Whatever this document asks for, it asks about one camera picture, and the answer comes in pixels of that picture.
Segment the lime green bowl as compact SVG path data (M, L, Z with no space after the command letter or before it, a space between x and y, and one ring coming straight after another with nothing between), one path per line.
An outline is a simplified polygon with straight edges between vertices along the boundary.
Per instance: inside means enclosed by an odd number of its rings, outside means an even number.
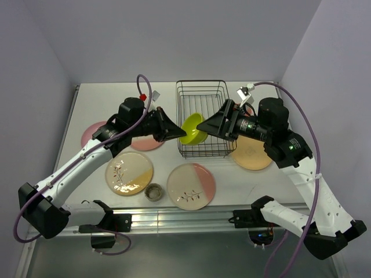
M180 137L179 141L183 145L198 145L203 143L208 134L197 129L197 126L204 121L204 117L200 113L191 114L183 123L182 129L186 132L186 136Z

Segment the cream and yellow plate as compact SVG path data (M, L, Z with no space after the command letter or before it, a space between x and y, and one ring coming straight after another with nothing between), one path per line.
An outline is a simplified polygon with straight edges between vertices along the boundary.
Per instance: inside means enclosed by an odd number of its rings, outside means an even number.
M107 165L105 180L119 196L132 196L143 191L154 175L152 161L139 152L123 152Z

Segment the small speckled ceramic cup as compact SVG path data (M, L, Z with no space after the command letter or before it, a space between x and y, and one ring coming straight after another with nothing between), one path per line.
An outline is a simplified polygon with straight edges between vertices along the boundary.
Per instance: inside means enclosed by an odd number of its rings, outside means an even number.
M151 202L157 202L162 197L162 187L157 183L150 183L144 190L144 196Z

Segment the salmon pink cup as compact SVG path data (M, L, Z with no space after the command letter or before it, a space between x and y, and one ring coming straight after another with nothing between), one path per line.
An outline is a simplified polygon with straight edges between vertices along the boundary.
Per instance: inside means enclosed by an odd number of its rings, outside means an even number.
M243 106L238 104L238 106L240 107L240 110L243 111L244 115L246 115L246 116L254 116L255 115L254 108L249 103L244 104Z

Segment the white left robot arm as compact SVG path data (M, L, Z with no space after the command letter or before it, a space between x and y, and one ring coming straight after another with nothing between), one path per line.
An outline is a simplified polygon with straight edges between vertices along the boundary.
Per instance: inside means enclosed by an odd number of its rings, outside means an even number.
M93 231L114 231L114 211L100 200L66 204L66 200L100 166L129 147L133 138L153 136L157 142L186 136L161 107L150 109L136 97L126 98L118 112L93 134L70 161L36 185L18 190L20 214L45 239L68 226L87 226Z

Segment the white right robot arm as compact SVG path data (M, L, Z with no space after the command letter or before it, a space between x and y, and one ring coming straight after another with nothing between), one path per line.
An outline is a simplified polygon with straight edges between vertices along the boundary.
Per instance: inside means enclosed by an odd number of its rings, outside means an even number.
M313 217L299 214L273 197L263 196L248 210L235 210L229 219L236 228L253 228L274 224L304 238L307 250L317 259L326 259L366 231L337 201L324 178L316 172L317 164L302 136L291 131L289 111L280 98L259 102L256 116L246 116L232 100L211 117L216 136L228 141L238 137L259 140L264 151L291 180L303 197Z

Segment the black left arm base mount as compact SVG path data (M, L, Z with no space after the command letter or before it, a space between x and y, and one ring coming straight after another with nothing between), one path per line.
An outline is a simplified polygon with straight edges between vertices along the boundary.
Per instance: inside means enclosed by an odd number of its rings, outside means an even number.
M111 236L91 236L90 245L93 251L106 256L121 255L127 252L132 245L131 239L123 234L124 232L129 232L132 224L132 215L124 214L123 216L115 215L112 208L107 206L100 200L94 200L93 203L98 204L105 212L103 219L96 225L85 224L79 226L79 233L97 233L104 232L110 233ZM117 253L109 253L105 249L113 248L114 244L117 242L117 239L125 238L128 242L128 245L122 251Z

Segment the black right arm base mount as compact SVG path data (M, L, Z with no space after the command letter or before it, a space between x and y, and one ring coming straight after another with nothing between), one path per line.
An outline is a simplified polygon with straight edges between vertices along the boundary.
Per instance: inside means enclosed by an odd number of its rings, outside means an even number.
M274 244L274 228L278 225L266 221L260 211L273 200L272 197L263 196L253 202L250 209L234 210L232 217L228 219L228 222L233 224L236 229L257 228L256 231L249 232L249 240L254 248L265 249Z

